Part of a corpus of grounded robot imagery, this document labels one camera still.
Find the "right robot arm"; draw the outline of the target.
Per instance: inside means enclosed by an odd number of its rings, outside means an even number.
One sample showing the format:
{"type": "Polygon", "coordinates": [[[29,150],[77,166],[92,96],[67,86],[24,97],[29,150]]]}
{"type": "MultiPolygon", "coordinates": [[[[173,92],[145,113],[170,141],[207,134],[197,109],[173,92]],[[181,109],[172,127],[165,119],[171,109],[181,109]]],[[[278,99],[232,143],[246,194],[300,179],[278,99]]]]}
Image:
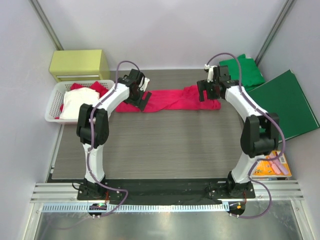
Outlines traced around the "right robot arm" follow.
{"type": "Polygon", "coordinates": [[[244,122],[240,137],[242,153],[229,172],[225,187],[227,196],[242,198],[252,188],[251,176],[258,161],[278,147],[279,116],[258,106],[241,83],[232,80],[227,66],[206,64],[204,70],[207,78],[197,82],[199,100],[226,100],[244,122]]]}

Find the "pink red t-shirt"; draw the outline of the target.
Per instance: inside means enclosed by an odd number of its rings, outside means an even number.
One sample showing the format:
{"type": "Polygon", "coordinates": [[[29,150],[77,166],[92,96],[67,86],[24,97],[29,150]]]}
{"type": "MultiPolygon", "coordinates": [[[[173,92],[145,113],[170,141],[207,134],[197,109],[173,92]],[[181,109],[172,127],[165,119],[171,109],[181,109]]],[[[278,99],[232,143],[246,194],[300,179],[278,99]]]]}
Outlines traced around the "pink red t-shirt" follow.
{"type": "Polygon", "coordinates": [[[199,100],[198,87],[191,85],[183,89],[152,90],[144,113],[155,113],[162,110],[220,110],[218,100],[199,100]]]}

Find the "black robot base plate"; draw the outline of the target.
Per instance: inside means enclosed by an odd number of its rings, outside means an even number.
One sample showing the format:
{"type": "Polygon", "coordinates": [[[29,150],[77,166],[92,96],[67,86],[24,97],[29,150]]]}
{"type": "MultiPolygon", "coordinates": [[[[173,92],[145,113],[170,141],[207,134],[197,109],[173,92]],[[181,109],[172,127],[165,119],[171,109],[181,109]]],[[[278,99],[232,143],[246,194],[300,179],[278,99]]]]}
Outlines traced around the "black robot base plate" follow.
{"type": "Polygon", "coordinates": [[[117,205],[125,197],[121,189],[128,190],[125,205],[211,205],[219,204],[219,200],[256,197],[251,182],[239,185],[226,178],[106,179],[105,184],[115,191],[85,181],[77,189],[77,199],[108,199],[111,204],[117,205]]]}

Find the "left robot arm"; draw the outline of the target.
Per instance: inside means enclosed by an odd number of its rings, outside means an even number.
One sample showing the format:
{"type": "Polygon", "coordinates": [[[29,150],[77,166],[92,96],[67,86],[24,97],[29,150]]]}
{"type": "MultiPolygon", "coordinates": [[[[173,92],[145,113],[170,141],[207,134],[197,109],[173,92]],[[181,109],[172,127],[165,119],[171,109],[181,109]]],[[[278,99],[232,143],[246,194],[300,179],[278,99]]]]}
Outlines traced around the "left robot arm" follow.
{"type": "Polygon", "coordinates": [[[86,172],[78,188],[78,200],[101,200],[107,194],[103,149],[110,133],[109,118],[122,102],[144,111],[152,95],[146,92],[149,81],[140,70],[132,69],[97,103],[80,106],[76,134],[85,152],[86,172]]]}

